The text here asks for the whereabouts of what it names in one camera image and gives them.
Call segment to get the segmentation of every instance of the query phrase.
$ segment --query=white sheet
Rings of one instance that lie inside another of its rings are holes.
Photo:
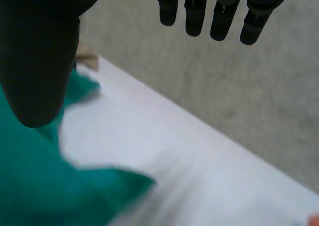
[[[96,99],[65,113],[62,152],[79,167],[152,175],[154,190],[113,226],[304,226],[319,196],[100,60]]]

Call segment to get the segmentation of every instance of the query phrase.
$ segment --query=teal fabric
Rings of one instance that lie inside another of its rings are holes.
[[[73,72],[64,107],[97,88]],[[0,90],[0,226],[105,226],[154,184],[134,172],[71,166],[58,149],[62,117],[26,128]]]

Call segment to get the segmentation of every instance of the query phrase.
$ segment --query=gray floor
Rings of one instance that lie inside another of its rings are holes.
[[[287,0],[259,41],[239,41],[242,1],[225,41],[159,23],[156,0],[100,0],[82,39],[120,68],[319,192],[319,0]]]

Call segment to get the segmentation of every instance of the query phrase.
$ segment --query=black robotic finger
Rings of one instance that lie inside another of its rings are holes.
[[[43,126],[60,112],[78,16],[96,1],[0,0],[0,90],[23,125]]]
[[[190,36],[199,36],[201,33],[207,0],[185,0],[186,33]]]
[[[260,10],[249,7],[249,11],[244,19],[244,26],[240,34],[240,41],[245,45],[253,45],[259,38],[273,9]]]
[[[248,13],[240,35],[240,41],[252,45],[261,34],[273,10],[284,0],[247,0]]]
[[[160,22],[166,26],[172,26],[176,20],[178,0],[158,0]]]
[[[210,36],[222,41],[226,38],[240,0],[217,0]]]

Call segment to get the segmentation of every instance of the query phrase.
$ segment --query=tan object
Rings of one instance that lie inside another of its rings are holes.
[[[76,61],[84,63],[88,68],[93,70],[99,69],[99,59],[95,50],[87,44],[80,42],[76,51]]]

